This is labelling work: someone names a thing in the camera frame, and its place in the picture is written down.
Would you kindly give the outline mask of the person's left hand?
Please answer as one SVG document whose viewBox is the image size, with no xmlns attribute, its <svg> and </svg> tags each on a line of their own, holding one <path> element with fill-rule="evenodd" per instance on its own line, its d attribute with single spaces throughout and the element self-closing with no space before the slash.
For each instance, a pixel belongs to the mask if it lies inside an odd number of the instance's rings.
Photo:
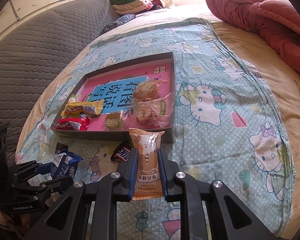
<svg viewBox="0 0 300 240">
<path fill-rule="evenodd" d="M 4 230 L 17 232 L 16 227 L 14 226 L 14 221 L 8 215 L 0 211 L 0 227 Z"/>
</svg>

